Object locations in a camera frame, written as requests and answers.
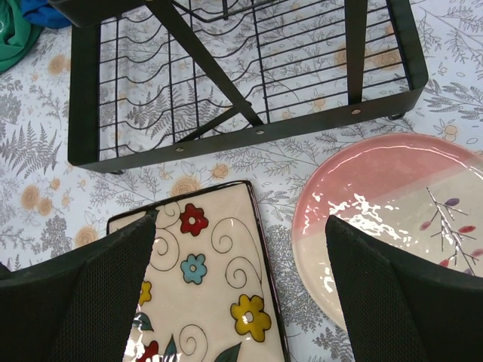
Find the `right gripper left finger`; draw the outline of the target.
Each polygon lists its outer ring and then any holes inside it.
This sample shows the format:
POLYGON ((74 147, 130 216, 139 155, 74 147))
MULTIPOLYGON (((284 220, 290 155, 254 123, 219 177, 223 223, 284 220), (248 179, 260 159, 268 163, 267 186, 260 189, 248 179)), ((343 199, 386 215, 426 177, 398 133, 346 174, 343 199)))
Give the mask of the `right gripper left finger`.
POLYGON ((3 361, 120 361, 152 253, 143 216, 39 264, 1 267, 3 361))

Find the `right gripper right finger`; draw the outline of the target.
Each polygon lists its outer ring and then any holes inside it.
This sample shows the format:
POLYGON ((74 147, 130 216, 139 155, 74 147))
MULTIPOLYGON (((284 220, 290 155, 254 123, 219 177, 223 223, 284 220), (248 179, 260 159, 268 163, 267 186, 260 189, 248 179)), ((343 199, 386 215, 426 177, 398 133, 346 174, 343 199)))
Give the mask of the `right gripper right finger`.
POLYGON ((480 361, 482 279, 379 241, 336 216, 329 260, 356 361, 480 361))

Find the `square floral plate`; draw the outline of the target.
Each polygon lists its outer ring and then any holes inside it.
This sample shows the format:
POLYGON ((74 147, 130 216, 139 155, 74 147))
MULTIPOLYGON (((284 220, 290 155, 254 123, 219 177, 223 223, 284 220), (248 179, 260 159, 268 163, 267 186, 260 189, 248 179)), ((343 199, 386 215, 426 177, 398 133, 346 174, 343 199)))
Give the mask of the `square floral plate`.
POLYGON ((253 186, 212 186, 112 217, 155 220, 126 361, 287 361, 253 186))

